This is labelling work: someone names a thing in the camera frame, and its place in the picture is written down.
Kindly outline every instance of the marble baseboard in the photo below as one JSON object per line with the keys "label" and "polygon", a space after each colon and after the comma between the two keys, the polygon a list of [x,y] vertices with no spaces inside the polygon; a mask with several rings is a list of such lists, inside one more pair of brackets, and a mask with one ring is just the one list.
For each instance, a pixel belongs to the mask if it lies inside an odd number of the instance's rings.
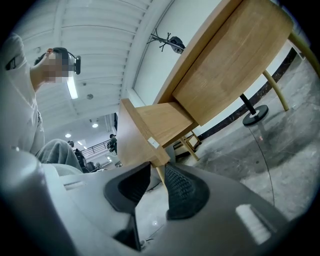
{"label": "marble baseboard", "polygon": [[[275,82],[278,82],[280,78],[284,75],[284,73],[289,68],[290,64],[293,62],[297,55],[297,52],[291,48],[290,52],[286,56],[286,58],[283,60],[282,64],[279,66],[279,68],[276,70],[276,72],[272,75],[272,78],[275,80]],[[272,89],[272,86],[269,84],[269,82],[266,82],[260,90],[258,90],[250,99],[250,103],[254,106],[257,102],[259,102],[263,96],[265,96],[270,90]],[[239,107],[235,112],[233,112],[231,115],[226,117],[224,120],[222,120],[220,123],[215,125],[214,127],[210,128],[209,130],[205,131],[201,135],[199,135],[199,139],[202,141],[211,135],[219,132],[221,129],[225,128],[235,120],[237,120],[239,117],[241,117],[243,114],[245,114],[248,111],[248,108],[246,105],[242,105]]]}

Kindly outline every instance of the wooden panel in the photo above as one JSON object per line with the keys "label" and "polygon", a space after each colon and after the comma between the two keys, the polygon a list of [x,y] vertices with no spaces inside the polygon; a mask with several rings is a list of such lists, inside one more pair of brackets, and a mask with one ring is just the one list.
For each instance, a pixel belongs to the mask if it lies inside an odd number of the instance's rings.
{"label": "wooden panel", "polygon": [[173,102],[172,93],[218,29],[242,0],[222,0],[195,33],[165,80],[153,104]]}
{"label": "wooden panel", "polygon": [[269,0],[244,0],[203,50],[173,96],[199,125],[237,99],[262,74],[293,23]]}
{"label": "wooden panel", "polygon": [[170,157],[161,145],[152,146],[149,138],[155,136],[138,114],[129,99],[122,99],[119,106],[117,153],[124,166],[150,161],[154,167],[166,164]]}
{"label": "wooden panel", "polygon": [[136,108],[143,121],[164,148],[194,129],[193,118],[176,102]]}

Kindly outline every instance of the railing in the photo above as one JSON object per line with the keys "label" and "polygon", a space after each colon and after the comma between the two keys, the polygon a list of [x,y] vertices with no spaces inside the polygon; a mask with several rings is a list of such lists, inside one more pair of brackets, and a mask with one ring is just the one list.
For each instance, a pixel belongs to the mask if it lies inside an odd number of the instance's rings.
{"label": "railing", "polygon": [[81,153],[83,154],[85,159],[88,159],[88,158],[92,157],[93,155],[108,151],[109,149],[107,147],[107,144],[109,141],[110,141],[110,139],[106,140],[102,143],[99,143],[97,145],[94,145],[92,147],[88,147],[87,149],[82,150]]}

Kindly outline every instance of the round black base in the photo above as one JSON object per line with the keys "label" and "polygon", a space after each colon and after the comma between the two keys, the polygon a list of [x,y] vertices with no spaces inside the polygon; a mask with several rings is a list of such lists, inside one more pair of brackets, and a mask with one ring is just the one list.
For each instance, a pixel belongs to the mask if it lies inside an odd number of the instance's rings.
{"label": "round black base", "polygon": [[244,126],[252,126],[255,123],[259,122],[262,118],[266,116],[268,113],[268,106],[267,105],[261,105],[255,108],[255,111],[259,111],[259,113],[254,116],[250,117],[251,113],[247,114],[246,117],[243,119],[242,123]]}

